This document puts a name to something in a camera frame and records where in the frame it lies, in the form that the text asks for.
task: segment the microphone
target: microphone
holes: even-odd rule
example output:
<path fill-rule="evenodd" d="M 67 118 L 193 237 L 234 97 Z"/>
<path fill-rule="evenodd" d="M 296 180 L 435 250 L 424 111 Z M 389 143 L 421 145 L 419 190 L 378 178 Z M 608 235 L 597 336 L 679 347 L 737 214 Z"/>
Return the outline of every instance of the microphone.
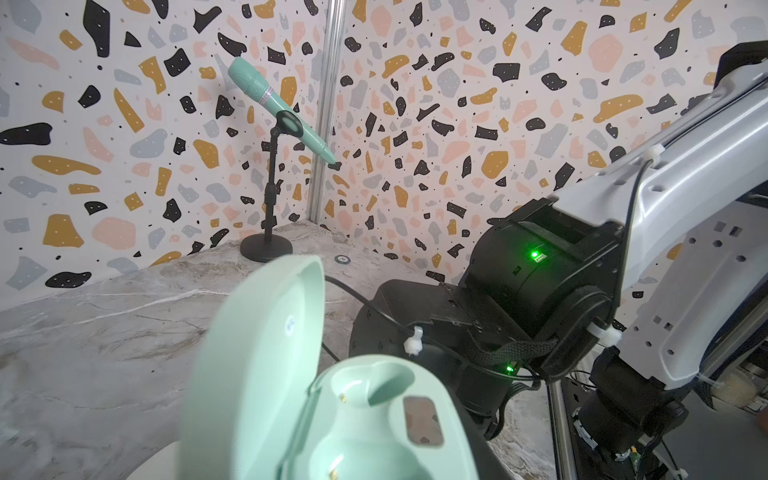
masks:
<path fill-rule="evenodd" d="M 229 74 L 232 81 L 240 87 L 240 90 L 266 108 L 266 111 L 275 118 L 279 112 L 285 110 L 296 115 L 291 107 L 270 87 L 266 79 L 244 58 L 235 58 L 230 65 Z M 302 143 L 329 164 L 336 163 L 336 157 L 333 156 L 333 152 L 328 148 L 326 142 L 304 120 L 301 120 L 301 124 L 303 127 L 303 134 L 300 137 Z"/>

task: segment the marble surface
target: marble surface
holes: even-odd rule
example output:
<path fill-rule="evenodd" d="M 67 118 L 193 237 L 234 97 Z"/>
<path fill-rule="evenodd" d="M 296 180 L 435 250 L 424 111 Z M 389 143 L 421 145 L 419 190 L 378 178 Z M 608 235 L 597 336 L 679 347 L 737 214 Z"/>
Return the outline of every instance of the marble surface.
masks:
<path fill-rule="evenodd" d="M 404 263 L 311 223 L 277 229 L 294 253 L 373 297 L 394 278 L 431 283 Z M 178 439 L 184 383 L 219 305 L 260 265 L 239 243 L 182 257 L 0 313 L 0 478 L 126 478 Z M 347 255 L 350 265 L 334 261 Z M 323 338 L 346 357 L 360 304 L 328 285 Z M 319 369 L 332 363 L 324 352 Z M 556 478 L 546 390 L 507 407 L 492 442 L 524 480 Z"/>

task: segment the patterned wall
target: patterned wall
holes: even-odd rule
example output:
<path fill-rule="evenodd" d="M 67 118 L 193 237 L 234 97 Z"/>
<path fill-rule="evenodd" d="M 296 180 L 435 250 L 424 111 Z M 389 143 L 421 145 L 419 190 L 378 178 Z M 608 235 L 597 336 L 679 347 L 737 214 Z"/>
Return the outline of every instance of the patterned wall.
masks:
<path fill-rule="evenodd" d="M 256 233 L 273 123 L 224 74 L 257 65 L 314 124 L 324 2 L 0 5 L 0 309 Z M 283 139 L 278 224 L 311 153 Z"/>
<path fill-rule="evenodd" d="M 766 38 L 766 18 L 749 0 L 357 0 L 323 222 L 456 283 L 489 218 L 669 126 L 711 91 L 723 52 Z"/>

